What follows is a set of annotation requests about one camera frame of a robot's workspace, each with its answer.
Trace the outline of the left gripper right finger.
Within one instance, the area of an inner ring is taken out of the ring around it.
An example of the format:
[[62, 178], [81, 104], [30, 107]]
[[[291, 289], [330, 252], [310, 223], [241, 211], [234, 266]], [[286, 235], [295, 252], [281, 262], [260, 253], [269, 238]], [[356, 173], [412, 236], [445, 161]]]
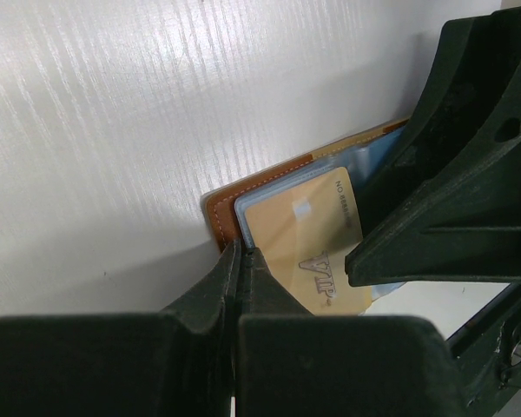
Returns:
[[314, 316], [246, 253], [236, 327], [239, 416], [464, 416], [445, 340], [413, 316]]

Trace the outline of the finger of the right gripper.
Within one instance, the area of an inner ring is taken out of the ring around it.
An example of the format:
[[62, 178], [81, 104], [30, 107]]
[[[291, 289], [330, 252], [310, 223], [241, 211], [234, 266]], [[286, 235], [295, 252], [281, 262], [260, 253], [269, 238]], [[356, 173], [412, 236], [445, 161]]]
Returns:
[[410, 120], [356, 200], [352, 286], [521, 284], [521, 7], [444, 25]]

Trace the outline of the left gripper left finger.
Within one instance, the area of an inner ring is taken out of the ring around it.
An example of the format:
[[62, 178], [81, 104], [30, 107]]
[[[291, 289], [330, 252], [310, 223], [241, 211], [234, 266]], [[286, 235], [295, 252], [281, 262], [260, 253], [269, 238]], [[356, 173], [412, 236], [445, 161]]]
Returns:
[[227, 416], [241, 244], [161, 311], [0, 318], [0, 416]]

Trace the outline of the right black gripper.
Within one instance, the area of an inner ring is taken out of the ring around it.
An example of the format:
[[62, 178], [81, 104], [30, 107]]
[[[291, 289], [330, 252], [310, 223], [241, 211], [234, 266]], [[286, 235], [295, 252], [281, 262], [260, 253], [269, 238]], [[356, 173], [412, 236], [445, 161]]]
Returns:
[[467, 416], [493, 416], [521, 391], [521, 284], [511, 284], [447, 339]]

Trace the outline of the gold credit card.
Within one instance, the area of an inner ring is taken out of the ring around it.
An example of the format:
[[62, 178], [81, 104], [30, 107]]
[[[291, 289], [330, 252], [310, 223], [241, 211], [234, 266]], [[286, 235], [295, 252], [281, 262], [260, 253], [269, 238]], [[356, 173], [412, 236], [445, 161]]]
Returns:
[[369, 287], [349, 285], [345, 257], [362, 240], [346, 168], [332, 169], [245, 211], [255, 247], [273, 277], [309, 312], [361, 314]]

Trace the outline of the brown leather card holder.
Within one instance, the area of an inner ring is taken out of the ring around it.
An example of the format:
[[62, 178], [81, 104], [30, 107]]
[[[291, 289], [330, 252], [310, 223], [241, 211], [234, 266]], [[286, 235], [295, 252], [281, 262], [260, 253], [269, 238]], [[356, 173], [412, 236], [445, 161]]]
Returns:
[[356, 194], [398, 141], [406, 120], [340, 139], [204, 195], [219, 248], [261, 251], [274, 279], [307, 311], [362, 314], [398, 283], [354, 288], [345, 258], [362, 241]]

